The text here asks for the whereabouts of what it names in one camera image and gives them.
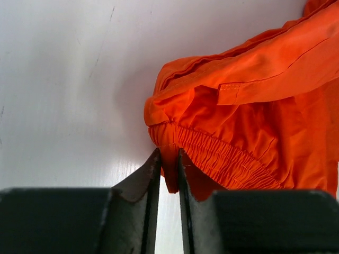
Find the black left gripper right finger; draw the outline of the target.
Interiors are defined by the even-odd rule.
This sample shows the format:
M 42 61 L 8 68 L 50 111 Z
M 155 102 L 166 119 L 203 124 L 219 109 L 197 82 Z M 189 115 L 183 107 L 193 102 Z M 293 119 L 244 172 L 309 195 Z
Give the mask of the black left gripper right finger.
M 227 190 L 179 151 L 185 253 L 338 253 L 338 201 L 319 190 Z

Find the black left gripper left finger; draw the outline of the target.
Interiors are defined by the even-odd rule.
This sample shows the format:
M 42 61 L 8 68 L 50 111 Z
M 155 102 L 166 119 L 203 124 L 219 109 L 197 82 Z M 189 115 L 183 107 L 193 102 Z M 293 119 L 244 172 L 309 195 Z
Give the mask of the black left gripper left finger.
M 1 190 L 1 253 L 154 253 L 160 152 L 111 188 Z

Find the orange shorts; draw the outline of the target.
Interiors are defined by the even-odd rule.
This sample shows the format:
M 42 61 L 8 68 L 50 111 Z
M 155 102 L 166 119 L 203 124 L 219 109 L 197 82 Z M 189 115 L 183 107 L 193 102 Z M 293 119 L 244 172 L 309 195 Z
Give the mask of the orange shorts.
M 163 66 L 144 119 L 179 189 L 184 149 L 216 183 L 237 189 L 338 188 L 338 1 L 223 53 Z

